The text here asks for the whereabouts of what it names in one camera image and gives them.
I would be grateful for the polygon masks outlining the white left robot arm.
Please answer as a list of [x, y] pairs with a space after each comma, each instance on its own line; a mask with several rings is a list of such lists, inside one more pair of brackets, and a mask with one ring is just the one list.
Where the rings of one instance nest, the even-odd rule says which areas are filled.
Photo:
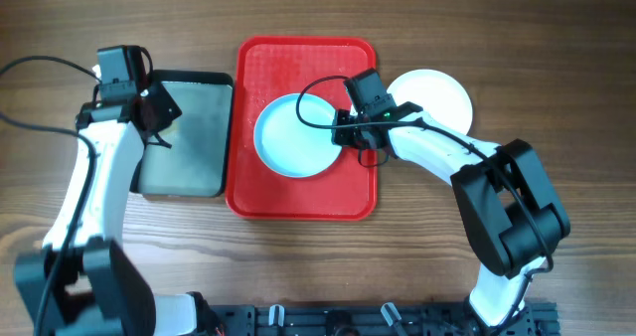
[[101, 84], [71, 135], [78, 155], [63, 207], [39, 253], [22, 255], [15, 283], [37, 335], [219, 335], [198, 292], [156, 295], [121, 247], [130, 185], [146, 131], [180, 109], [159, 84]]

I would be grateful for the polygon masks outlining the white plate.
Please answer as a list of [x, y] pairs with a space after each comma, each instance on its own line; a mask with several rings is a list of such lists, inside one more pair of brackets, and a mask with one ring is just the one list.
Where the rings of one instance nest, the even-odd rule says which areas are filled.
[[396, 104], [413, 102], [445, 127], [467, 135], [473, 105], [466, 89], [452, 76], [430, 69], [402, 74], [388, 87]]

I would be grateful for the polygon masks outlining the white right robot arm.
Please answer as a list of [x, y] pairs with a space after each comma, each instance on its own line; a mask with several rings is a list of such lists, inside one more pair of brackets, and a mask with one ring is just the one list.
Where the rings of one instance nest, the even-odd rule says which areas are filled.
[[556, 248], [571, 230], [534, 148], [521, 139], [499, 145], [471, 138], [412, 102], [373, 112], [340, 109], [330, 126], [335, 144], [384, 149], [451, 187], [481, 262], [468, 296], [473, 317], [491, 335], [512, 326], [531, 282], [553, 270]]

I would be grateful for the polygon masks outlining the light blue plate with stain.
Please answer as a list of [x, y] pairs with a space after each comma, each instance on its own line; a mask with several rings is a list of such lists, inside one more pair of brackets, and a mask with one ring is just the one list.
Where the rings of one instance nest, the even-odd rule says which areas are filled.
[[289, 178], [307, 178], [327, 170], [342, 147], [328, 129], [308, 126], [296, 114], [298, 93], [279, 97], [259, 115], [253, 145], [263, 164]]

